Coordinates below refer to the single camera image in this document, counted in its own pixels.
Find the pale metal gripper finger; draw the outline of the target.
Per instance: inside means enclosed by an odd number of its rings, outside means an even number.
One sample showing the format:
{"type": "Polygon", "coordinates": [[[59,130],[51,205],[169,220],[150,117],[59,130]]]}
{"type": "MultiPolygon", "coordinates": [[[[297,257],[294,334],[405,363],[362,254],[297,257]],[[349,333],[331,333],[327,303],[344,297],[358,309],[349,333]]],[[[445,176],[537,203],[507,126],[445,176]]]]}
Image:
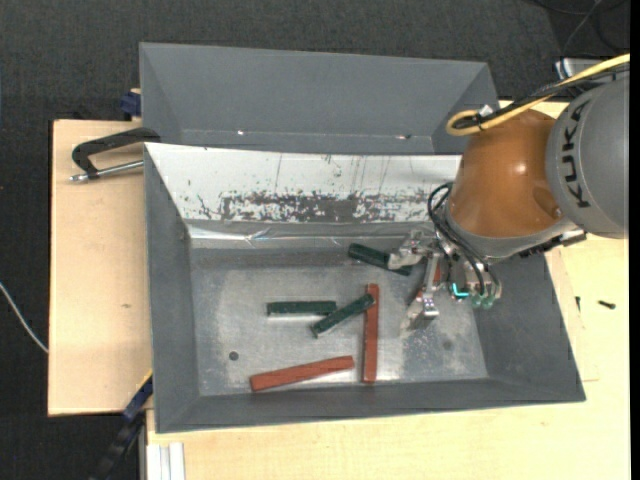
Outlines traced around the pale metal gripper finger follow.
{"type": "Polygon", "coordinates": [[[398,271],[417,265],[428,253],[430,236],[423,230],[415,229],[403,239],[401,244],[389,253],[387,267],[398,271]]]}
{"type": "Polygon", "coordinates": [[[419,290],[405,310],[400,330],[424,330],[438,318],[439,314],[440,312],[435,305],[433,296],[425,294],[423,290],[419,290]]]}

